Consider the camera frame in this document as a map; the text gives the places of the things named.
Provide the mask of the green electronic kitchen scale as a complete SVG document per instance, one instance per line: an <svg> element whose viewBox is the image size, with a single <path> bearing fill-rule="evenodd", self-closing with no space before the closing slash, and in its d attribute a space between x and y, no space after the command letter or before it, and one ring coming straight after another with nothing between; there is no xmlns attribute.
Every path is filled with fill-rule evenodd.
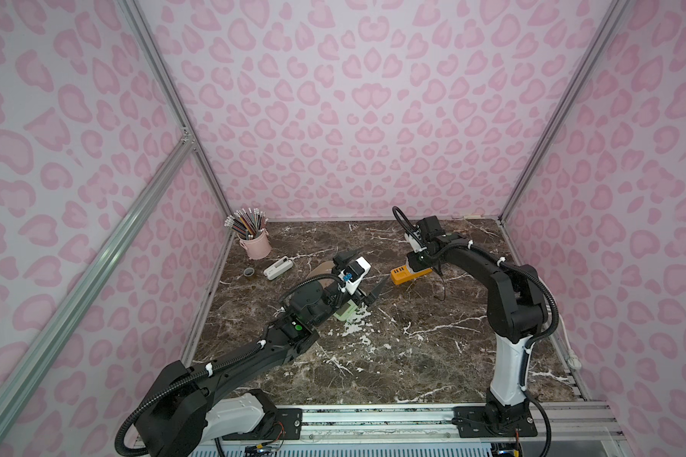
<svg viewBox="0 0 686 457"><path fill-rule="evenodd" d="M358 305L353 301L349 300L341 308L339 308L333 317L340 322L346 322L350 320L358 311Z"/></svg>

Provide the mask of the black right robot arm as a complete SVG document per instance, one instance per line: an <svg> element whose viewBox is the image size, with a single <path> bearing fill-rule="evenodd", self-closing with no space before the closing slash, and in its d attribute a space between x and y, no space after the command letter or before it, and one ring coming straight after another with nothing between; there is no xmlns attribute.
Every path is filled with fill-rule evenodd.
<svg viewBox="0 0 686 457"><path fill-rule="evenodd" d="M434 216L412 223L399 207L393 208L393 215L412 247L407 255L410 270L440 272L449 264L487 289L486 317L497 340L495 371L483 405L455 408L452 423L459 435L512 439L514 445L506 453L518 456L520 440L537 436L531 415L537 409L545 428L541 454L547 455L553 429L546 409L529 391L528 372L535 344L558 329L554 295L533 267L497 257L463 234L445 232Z"/></svg>

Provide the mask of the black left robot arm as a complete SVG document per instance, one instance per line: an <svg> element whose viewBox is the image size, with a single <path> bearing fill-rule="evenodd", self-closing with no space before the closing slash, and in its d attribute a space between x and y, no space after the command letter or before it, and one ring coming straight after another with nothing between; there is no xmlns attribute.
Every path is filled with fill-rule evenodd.
<svg viewBox="0 0 686 457"><path fill-rule="evenodd" d="M347 303L371 306L386 284L381 280L369 292L350 292L345 278L324 273L295 285L280 297L283 312L252 342L204 364L187 367L176 361L162 369L116 432L115 451L121 456L189 456L220 425L231 425L237 434L255 430L263 419L242 428L232 422L232 413L213 414L213 408L226 405L242 385L299 358L318 340L320 324Z"/></svg>

